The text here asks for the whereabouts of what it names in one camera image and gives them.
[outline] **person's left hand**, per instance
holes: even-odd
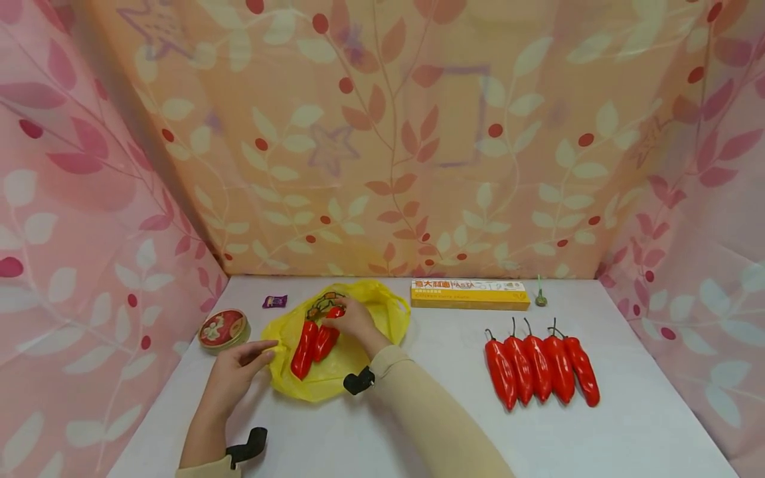
[[[274,351],[268,349],[277,344],[276,340],[259,340],[221,352],[207,379],[197,415],[227,420],[255,375],[274,359]]]

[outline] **red chili pepper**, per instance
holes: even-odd
[[[505,339],[505,350],[513,364],[518,383],[518,398],[527,406],[534,396],[534,378],[529,359],[523,352],[523,341],[516,337],[516,318],[513,317],[513,335]]]
[[[301,381],[311,370],[311,358],[314,353],[314,344],[316,336],[319,334],[319,326],[312,320],[306,320],[303,323],[303,332],[300,334],[300,342],[292,356],[290,369],[292,373]]]
[[[486,329],[486,332],[489,333],[491,340],[486,343],[483,349],[486,352],[491,382],[494,384],[496,396],[500,398],[508,411],[512,411],[517,400],[516,376],[513,372],[513,365],[507,356],[505,346],[494,338],[491,330]]]
[[[525,317],[523,320],[529,326],[529,335],[523,339],[523,348],[531,362],[532,375],[534,376],[534,393],[541,403],[545,403],[552,393],[552,375],[550,374],[547,357],[545,357],[543,352],[544,342],[539,337],[534,337],[529,321]]]
[[[327,312],[327,318],[329,319],[337,319],[343,315],[345,315],[345,309],[338,306],[332,307]],[[316,344],[314,345],[314,362],[319,363],[327,358],[332,351],[332,347],[337,343],[338,337],[340,337],[340,331],[338,329],[327,327],[322,324],[321,329],[319,329],[318,337],[316,338]]]
[[[555,318],[553,320],[552,327],[549,327],[553,330],[553,333],[545,339],[544,351],[547,360],[552,366],[552,390],[561,402],[568,405],[571,399],[574,398],[574,370],[571,367],[571,360],[568,358],[563,340],[555,336],[555,331],[557,330],[555,323],[558,319]]]
[[[595,372],[592,370],[590,357],[581,348],[579,339],[575,337],[564,337],[563,345],[566,348],[566,352],[568,352],[568,358],[571,359],[571,364],[574,366],[577,379],[579,379],[579,386],[581,387],[582,395],[584,395],[584,400],[591,407],[597,406],[601,402],[601,391],[597,387],[597,380],[595,380]]]

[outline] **yellow plastic bag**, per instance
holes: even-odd
[[[401,343],[409,327],[411,310],[406,301],[393,294],[385,285],[371,280],[354,284],[332,284],[291,312],[272,321],[261,334],[263,340],[279,341],[279,345],[274,348],[276,356],[269,366],[271,386],[285,395],[306,402],[320,402],[343,393],[345,376],[349,373],[359,373],[369,365],[369,359],[361,345],[355,339],[341,334],[329,356],[320,363],[311,364],[311,371],[305,380],[301,382],[292,375],[290,363],[300,341],[305,313],[329,291],[340,292],[364,303],[378,330],[397,345]]]

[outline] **table surface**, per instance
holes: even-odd
[[[244,311],[252,338],[284,309],[262,309],[267,295],[289,294],[296,306],[322,288],[350,278],[235,277],[217,309]],[[409,297],[410,280],[383,279]],[[524,281],[535,291],[534,281]],[[597,281],[544,281],[548,307],[527,312],[412,310],[402,344],[483,428],[517,478],[735,478],[699,424]],[[557,400],[506,415],[483,358],[483,330],[504,338],[510,317],[528,317],[536,333],[552,325],[581,339],[597,374],[602,401],[589,408],[577,393],[567,408]],[[111,478],[170,476],[202,395],[213,358],[196,340],[183,355],[145,420],[109,473]],[[229,444],[249,429],[269,430],[266,452],[246,463],[245,476],[427,476],[391,414],[369,394],[309,405],[273,391],[260,374],[229,420]]]

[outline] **beige sleeve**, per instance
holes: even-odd
[[[393,411],[433,478],[515,478],[478,424],[403,350],[381,350],[369,367],[375,393]]]
[[[175,472],[175,478],[242,478],[242,471],[231,469],[231,455],[218,461],[205,463],[194,468],[181,468]]]

